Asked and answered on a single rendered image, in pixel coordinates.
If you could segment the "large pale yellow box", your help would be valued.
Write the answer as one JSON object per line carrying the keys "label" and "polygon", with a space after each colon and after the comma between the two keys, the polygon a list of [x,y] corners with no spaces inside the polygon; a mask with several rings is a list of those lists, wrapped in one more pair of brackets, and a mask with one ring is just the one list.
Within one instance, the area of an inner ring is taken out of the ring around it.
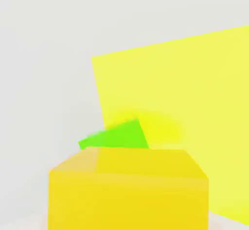
{"label": "large pale yellow box", "polygon": [[137,118],[152,149],[184,149],[210,211],[249,225],[249,25],[92,57],[104,126]]}

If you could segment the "small yellow cube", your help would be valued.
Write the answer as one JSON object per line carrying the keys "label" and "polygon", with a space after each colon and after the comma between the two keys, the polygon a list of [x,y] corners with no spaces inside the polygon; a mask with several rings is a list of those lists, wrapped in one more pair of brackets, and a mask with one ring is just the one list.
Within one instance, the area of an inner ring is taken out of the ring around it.
{"label": "small yellow cube", "polygon": [[184,150],[87,147],[49,172],[48,230],[208,230],[208,207]]}

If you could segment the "small green cube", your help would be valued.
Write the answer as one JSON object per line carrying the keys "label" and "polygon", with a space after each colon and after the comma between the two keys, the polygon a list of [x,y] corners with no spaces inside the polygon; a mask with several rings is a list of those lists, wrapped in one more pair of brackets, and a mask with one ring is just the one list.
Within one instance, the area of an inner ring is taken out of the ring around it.
{"label": "small green cube", "polygon": [[126,121],[89,135],[80,140],[78,144],[82,150],[86,147],[149,148],[142,127],[137,119]]}

